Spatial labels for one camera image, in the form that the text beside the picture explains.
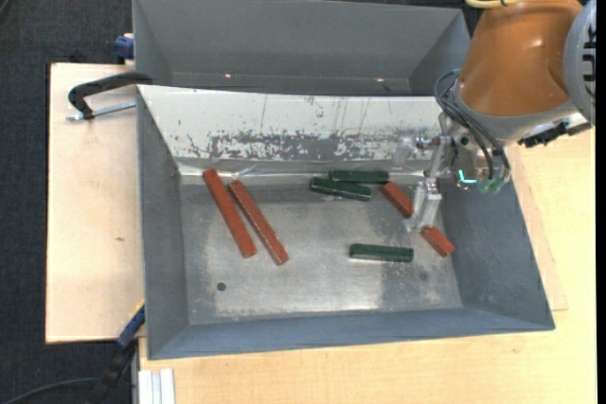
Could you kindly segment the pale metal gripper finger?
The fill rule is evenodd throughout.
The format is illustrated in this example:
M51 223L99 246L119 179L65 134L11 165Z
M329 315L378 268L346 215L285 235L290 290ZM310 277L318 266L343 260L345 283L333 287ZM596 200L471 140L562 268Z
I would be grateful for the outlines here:
M421 188L419 227L431 227L434 225L442 195L435 185L425 184Z
M426 195L426 183L418 182L414 191L413 213L406 221L406 230L409 233L412 233L413 231L416 231L421 228L421 223L423 222Z

